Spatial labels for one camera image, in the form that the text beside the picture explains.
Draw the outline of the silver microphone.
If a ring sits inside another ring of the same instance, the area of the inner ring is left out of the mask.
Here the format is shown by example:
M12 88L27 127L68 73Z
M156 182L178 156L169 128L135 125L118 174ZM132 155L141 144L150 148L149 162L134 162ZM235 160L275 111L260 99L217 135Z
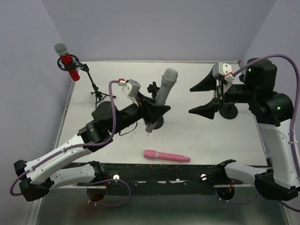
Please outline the silver microphone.
M167 68L164 74L162 75L161 85L157 97L155 98L156 105L165 105L166 100L169 96L169 93L175 83L177 82L178 72L172 68ZM156 122L154 124L149 124L146 126L145 131L151 133Z

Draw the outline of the black tripod shock-mount stand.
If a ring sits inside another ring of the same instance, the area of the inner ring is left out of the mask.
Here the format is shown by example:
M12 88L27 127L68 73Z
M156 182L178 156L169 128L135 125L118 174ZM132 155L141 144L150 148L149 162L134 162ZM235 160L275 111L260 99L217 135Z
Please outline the black tripod shock-mount stand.
M103 93L101 91L99 91L99 88L98 86L95 84L91 74L90 74L90 69L88 67L87 64L85 63L81 63L78 59L77 56L75 55L72 55L72 58L76 61L76 69L78 70L81 70L83 72L85 72L91 82L91 86L93 88L93 91L91 92L91 95L94 95L96 100L95 100L95 108L97 108L98 104L100 104L101 101L103 101L106 97L109 96L109 94L106 94L106 93Z

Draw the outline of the red glitter microphone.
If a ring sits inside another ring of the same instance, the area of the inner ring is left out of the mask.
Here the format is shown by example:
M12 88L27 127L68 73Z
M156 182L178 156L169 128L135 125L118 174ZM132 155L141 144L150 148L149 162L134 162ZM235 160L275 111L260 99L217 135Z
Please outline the red glitter microphone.
M68 53L68 48L64 43L57 43L54 46L55 52L59 55L57 60L58 67L69 73L73 81L79 81L80 76L76 69L76 61Z

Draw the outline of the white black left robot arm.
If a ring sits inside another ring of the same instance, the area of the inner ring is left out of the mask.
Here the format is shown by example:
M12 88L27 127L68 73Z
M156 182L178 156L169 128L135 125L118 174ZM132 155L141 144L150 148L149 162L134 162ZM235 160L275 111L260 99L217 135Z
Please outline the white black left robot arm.
M92 112L92 121L64 144L32 161L14 163L20 188L18 195L32 202L54 188L93 182L101 174L99 163L87 163L78 168L70 164L107 146L116 133L140 119L152 122L156 110L154 102L155 99L138 93L133 103L120 111L113 101L100 103Z

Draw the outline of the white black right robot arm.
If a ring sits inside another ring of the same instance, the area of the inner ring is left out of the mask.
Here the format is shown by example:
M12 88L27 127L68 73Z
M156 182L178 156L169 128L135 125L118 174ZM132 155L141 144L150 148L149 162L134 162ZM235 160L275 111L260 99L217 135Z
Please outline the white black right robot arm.
M256 168L232 159L219 166L229 179L255 187L263 198L289 201L300 190L300 155L294 134L299 98L292 101L287 95L275 92L276 75L277 66L271 62L271 56L249 59L236 72L228 64L218 62L190 89L191 92L213 91L213 99L189 112L213 119L215 113L235 109L236 103L248 104L262 134L271 167Z

